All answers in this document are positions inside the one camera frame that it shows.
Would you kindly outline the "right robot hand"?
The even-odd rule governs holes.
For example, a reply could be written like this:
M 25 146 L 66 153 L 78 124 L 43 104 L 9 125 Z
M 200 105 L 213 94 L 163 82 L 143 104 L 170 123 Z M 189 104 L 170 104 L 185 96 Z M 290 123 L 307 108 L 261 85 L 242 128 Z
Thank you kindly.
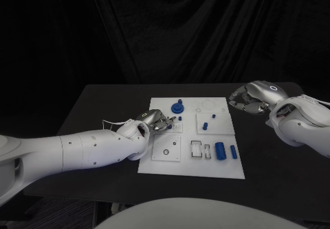
M 261 115 L 272 110 L 288 98 L 283 88 L 268 81 L 252 81 L 232 93 L 229 104 L 252 115 Z

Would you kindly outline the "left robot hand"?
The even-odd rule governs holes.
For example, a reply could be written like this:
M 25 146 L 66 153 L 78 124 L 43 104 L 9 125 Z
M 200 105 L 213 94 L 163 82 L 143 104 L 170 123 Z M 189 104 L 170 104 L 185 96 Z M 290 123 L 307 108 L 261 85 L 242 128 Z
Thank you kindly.
M 136 120 L 146 123 L 149 130 L 162 132 L 172 126 L 176 118 L 176 116 L 166 117 L 162 110 L 151 109 L 146 111 Z

